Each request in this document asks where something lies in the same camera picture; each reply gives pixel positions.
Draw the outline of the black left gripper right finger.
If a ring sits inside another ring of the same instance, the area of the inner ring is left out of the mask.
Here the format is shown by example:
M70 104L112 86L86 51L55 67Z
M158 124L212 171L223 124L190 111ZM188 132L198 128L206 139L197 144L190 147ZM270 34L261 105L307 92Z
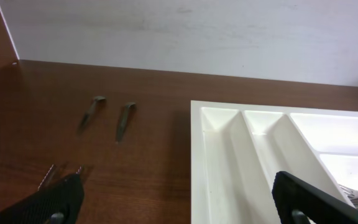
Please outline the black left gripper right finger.
M358 224L356 208L285 171L276 173L272 196L282 224Z

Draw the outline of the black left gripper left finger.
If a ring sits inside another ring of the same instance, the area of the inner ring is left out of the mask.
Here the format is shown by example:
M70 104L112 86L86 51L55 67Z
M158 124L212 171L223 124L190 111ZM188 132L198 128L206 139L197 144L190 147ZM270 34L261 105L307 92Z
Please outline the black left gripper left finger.
M3 223L75 224L85 197L80 174L69 174L0 211Z

